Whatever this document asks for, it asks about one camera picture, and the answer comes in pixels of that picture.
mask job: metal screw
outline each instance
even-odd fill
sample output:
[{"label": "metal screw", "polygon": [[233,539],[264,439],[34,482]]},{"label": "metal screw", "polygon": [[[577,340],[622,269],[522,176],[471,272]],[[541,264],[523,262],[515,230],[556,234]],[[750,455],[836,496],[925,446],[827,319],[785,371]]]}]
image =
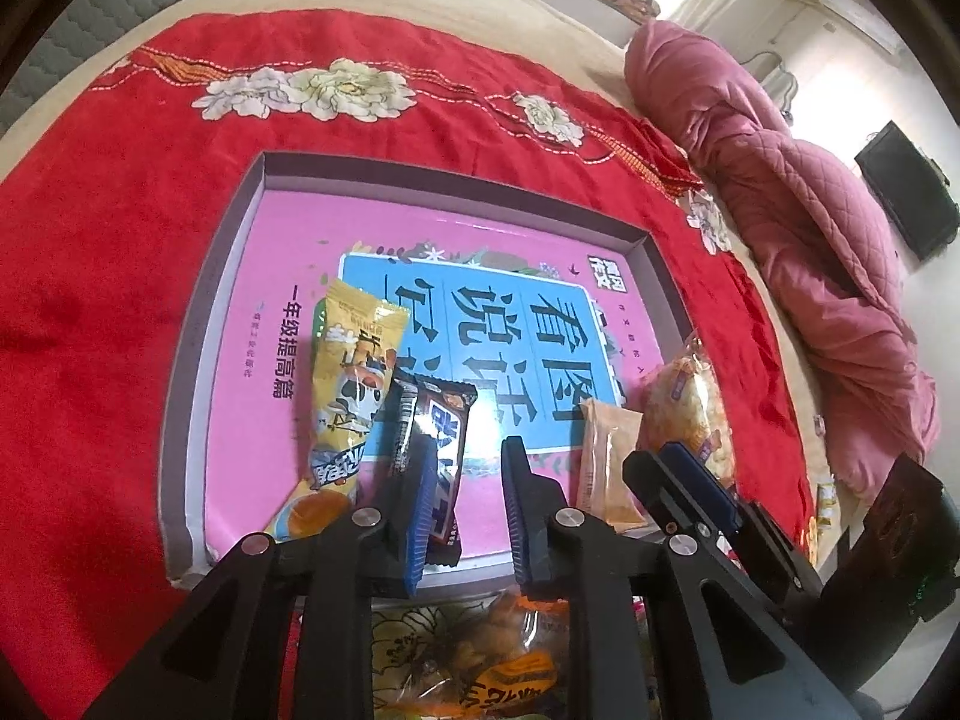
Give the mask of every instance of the metal screw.
[{"label": "metal screw", "polygon": [[680,533],[678,536],[670,536],[670,549],[678,555],[692,555],[697,551],[697,542],[686,533]]},{"label": "metal screw", "polygon": [[587,519],[587,517],[584,517],[584,513],[579,509],[570,508],[560,509],[555,514],[555,517],[557,522],[559,522],[560,525],[563,525],[565,528],[579,528]]},{"label": "metal screw", "polygon": [[252,536],[243,539],[240,549],[243,550],[245,555],[262,555],[270,549],[270,538],[264,536],[263,533],[254,533]]},{"label": "metal screw", "polygon": [[377,522],[380,522],[380,510],[371,506],[366,509],[357,509],[350,519],[353,520],[354,525],[359,525],[361,528],[373,528]]}]

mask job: beige bedsheet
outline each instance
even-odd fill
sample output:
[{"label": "beige bedsheet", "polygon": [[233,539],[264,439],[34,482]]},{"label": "beige bedsheet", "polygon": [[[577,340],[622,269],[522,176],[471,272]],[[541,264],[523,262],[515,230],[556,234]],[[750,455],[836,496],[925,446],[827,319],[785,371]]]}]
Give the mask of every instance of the beige bedsheet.
[{"label": "beige bedsheet", "polygon": [[[153,16],[75,69],[24,114],[0,141],[0,179],[95,76],[167,26],[196,13],[306,8],[343,8],[393,16],[491,49],[523,55],[569,83],[635,112],[623,77],[623,50],[539,0],[184,0]],[[733,252],[757,285],[776,328],[787,386],[803,438],[808,477],[822,479],[827,474],[827,455],[824,442],[814,429],[818,398],[813,376],[792,328],[774,305],[749,250],[736,236]],[[838,527],[822,536],[821,562],[838,536]]]}]

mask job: dark snack wrapper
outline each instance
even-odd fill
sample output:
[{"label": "dark snack wrapper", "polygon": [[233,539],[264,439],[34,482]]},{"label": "dark snack wrapper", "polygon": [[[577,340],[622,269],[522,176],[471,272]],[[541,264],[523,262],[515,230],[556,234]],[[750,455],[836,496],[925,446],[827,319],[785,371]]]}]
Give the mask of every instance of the dark snack wrapper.
[{"label": "dark snack wrapper", "polygon": [[453,509],[464,466],[467,418],[470,406],[477,399],[476,387],[408,373],[399,368],[395,371],[394,382],[400,388],[400,423],[397,425],[397,446],[391,473],[406,470],[410,437],[414,433],[424,433],[437,440],[440,467],[437,469],[427,562],[457,565],[462,550]]}]

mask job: quilted blanket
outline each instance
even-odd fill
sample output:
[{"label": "quilted blanket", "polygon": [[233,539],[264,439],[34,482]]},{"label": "quilted blanket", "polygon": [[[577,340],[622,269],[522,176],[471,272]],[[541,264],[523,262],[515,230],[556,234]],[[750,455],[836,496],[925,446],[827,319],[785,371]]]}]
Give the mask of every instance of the quilted blanket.
[{"label": "quilted blanket", "polygon": [[637,107],[715,182],[819,370],[834,473],[872,500],[896,456],[923,461],[939,432],[882,209],[836,157],[794,140],[757,81],[702,35],[642,25],[626,76]]}]

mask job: pillow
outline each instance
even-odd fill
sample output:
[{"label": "pillow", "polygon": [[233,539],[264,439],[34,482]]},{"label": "pillow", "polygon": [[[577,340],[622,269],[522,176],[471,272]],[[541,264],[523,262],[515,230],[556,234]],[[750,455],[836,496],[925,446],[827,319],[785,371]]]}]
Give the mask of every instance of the pillow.
[{"label": "pillow", "polygon": [[661,13],[656,0],[603,0],[634,23],[646,23]]}]

